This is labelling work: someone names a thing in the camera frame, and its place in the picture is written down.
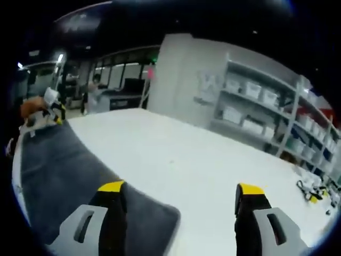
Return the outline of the person's left hand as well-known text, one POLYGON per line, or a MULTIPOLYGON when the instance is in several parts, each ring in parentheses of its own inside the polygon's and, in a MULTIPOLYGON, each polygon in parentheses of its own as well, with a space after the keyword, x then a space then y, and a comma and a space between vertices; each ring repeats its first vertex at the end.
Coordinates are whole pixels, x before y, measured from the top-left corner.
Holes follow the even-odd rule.
POLYGON ((26 119, 31 114, 34 114, 38 111, 46 110, 47 106, 44 99, 40 96, 36 96, 24 101, 20 106, 20 114, 21 117, 26 119))

